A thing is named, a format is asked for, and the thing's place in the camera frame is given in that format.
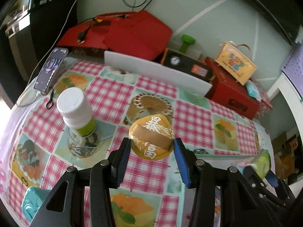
black television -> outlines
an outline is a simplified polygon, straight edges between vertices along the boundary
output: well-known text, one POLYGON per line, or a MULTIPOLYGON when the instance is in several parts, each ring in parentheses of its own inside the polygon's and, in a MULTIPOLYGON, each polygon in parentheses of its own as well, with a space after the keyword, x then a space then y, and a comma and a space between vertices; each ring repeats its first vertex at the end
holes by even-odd
POLYGON ((303 0, 245 0, 292 45, 303 24, 303 0))

green and white container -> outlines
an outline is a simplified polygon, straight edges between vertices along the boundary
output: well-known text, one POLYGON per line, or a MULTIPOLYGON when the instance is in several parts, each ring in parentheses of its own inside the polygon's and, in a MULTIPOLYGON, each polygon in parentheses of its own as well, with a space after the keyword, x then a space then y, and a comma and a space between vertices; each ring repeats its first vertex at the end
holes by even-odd
POLYGON ((95 131, 96 121, 91 105, 80 88, 64 90, 58 97, 57 108, 65 124, 76 136, 88 137, 95 131))

metal bolt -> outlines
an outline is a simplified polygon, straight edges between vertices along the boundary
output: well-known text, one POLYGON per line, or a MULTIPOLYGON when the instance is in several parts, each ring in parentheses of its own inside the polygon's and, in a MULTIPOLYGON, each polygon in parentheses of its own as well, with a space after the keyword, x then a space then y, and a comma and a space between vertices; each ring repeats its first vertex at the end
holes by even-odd
POLYGON ((231 166, 231 167, 229 168, 229 170, 230 170, 232 173, 236 173, 236 172, 238 171, 238 169, 237 169, 236 167, 234 167, 234 166, 231 166))
POLYGON ((109 160, 108 159, 104 159, 104 160, 101 160, 101 165, 103 166, 107 166, 109 164, 109 160))
POLYGON ((72 173, 74 171, 77 171, 77 168, 74 166, 69 166, 66 170, 67 170, 67 172, 72 173))
POLYGON ((205 164, 205 161, 202 160, 202 159, 198 159, 198 160, 196 160, 196 164, 197 164, 198 166, 203 166, 203 165, 205 164))

green bottle label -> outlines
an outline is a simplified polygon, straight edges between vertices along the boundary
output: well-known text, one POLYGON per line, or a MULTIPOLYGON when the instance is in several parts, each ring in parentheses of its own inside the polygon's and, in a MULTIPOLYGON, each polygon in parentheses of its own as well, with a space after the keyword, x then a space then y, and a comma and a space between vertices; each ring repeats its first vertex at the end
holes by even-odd
POLYGON ((95 131, 95 128, 96 128, 96 120, 94 117, 92 117, 86 126, 82 128, 78 128, 76 129, 76 131, 80 134, 80 136, 87 137, 95 131))

phone screen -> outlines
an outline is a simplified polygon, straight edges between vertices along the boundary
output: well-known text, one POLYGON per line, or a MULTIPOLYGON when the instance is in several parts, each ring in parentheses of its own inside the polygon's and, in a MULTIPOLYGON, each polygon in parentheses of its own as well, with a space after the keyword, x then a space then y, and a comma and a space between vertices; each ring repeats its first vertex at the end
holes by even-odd
POLYGON ((34 89, 41 92, 47 92, 49 84, 55 74, 56 69, 58 68, 61 61, 68 54, 68 50, 64 48, 54 48, 50 56, 45 61, 44 66, 42 67, 38 78, 34 84, 34 89))

